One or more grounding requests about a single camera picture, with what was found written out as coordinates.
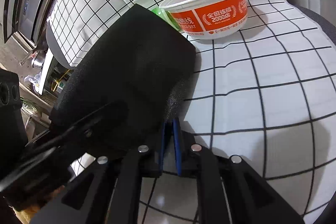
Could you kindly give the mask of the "orange white paper bowl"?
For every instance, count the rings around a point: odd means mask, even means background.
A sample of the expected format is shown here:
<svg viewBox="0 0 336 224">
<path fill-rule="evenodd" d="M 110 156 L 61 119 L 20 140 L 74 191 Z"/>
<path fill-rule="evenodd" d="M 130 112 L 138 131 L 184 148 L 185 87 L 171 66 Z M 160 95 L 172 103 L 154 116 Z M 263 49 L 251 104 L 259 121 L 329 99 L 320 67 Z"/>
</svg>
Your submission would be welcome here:
<svg viewBox="0 0 336 224">
<path fill-rule="evenodd" d="M 196 39 L 223 38 L 247 20 L 247 0 L 164 0 L 159 7 Z"/>
</svg>

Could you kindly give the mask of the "green plastic bottle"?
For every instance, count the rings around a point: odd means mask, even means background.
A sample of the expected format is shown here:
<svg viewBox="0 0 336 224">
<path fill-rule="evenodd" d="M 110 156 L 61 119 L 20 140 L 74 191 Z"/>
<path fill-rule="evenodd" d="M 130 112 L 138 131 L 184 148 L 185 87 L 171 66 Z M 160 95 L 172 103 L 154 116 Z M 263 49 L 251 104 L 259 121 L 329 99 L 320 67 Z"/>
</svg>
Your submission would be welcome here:
<svg viewBox="0 0 336 224">
<path fill-rule="evenodd" d="M 175 30 L 177 30 L 178 32 L 182 32 L 181 27 L 179 26 L 179 24 L 175 21 L 175 19 L 171 16 L 169 12 L 165 11 L 164 9 L 160 7 L 155 7 L 151 9 L 151 11 L 155 13 L 157 16 L 159 16 L 161 19 L 163 19 L 166 23 L 171 25 Z"/>
</svg>

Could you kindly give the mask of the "steel cooking pot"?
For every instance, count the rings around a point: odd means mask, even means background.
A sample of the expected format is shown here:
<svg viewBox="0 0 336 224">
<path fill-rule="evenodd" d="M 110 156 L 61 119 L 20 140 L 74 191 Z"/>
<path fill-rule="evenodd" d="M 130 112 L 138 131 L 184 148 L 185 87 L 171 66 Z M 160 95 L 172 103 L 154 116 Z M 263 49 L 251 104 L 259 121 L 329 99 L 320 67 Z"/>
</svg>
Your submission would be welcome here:
<svg viewBox="0 0 336 224">
<path fill-rule="evenodd" d="M 35 52 L 31 60 L 31 66 L 35 69 L 42 69 L 46 59 L 46 51 Z"/>
</svg>

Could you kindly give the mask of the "white grid-pattern cloth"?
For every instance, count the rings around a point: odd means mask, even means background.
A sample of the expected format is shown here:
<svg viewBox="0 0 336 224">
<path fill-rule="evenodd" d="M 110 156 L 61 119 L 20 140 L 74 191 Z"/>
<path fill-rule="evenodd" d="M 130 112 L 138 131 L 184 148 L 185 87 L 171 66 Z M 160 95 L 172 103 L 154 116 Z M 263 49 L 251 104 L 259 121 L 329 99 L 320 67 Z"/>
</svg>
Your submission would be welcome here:
<svg viewBox="0 0 336 224">
<path fill-rule="evenodd" d="M 52 32 L 78 65 L 134 4 L 164 0 L 57 0 Z M 221 156 L 241 155 L 314 223 L 335 194 L 335 46 L 286 0 L 248 0 L 244 27 L 194 40 L 198 66 L 181 127 Z"/>
</svg>

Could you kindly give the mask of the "steel range hood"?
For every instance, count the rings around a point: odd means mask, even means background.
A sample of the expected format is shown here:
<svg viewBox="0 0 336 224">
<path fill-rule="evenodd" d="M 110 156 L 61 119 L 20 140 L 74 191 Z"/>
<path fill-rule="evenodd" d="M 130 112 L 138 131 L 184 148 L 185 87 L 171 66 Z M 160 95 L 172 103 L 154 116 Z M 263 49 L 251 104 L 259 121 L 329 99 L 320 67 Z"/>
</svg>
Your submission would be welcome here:
<svg viewBox="0 0 336 224">
<path fill-rule="evenodd" d="M 3 7 L 3 39 L 19 33 L 26 42 L 37 44 L 52 0 L 5 0 Z"/>
</svg>

